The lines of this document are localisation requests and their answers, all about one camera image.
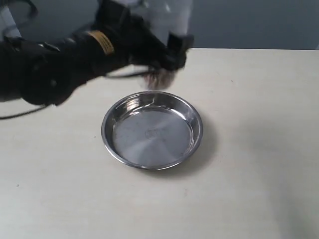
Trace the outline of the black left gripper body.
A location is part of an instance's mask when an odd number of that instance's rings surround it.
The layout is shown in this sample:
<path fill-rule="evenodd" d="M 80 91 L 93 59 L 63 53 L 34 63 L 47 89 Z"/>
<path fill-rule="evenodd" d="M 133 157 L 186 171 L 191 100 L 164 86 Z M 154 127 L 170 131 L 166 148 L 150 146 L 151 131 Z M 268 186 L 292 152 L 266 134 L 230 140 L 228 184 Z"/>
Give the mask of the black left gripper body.
<path fill-rule="evenodd" d="M 149 29 L 144 0 L 99 0 L 95 24 L 129 63 L 172 69 L 172 56 Z"/>

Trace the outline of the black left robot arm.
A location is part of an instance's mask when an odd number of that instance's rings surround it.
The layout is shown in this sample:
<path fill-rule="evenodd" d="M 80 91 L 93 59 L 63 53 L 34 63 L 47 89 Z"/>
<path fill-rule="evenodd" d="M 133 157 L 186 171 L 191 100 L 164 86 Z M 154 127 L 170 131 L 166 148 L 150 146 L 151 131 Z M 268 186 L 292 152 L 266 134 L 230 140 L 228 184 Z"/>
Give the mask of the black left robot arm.
<path fill-rule="evenodd" d="M 9 37 L 0 44 L 0 100 L 59 105 L 89 80 L 129 65 L 170 81 L 194 43 L 189 0 L 101 0 L 93 22 L 55 42 Z"/>

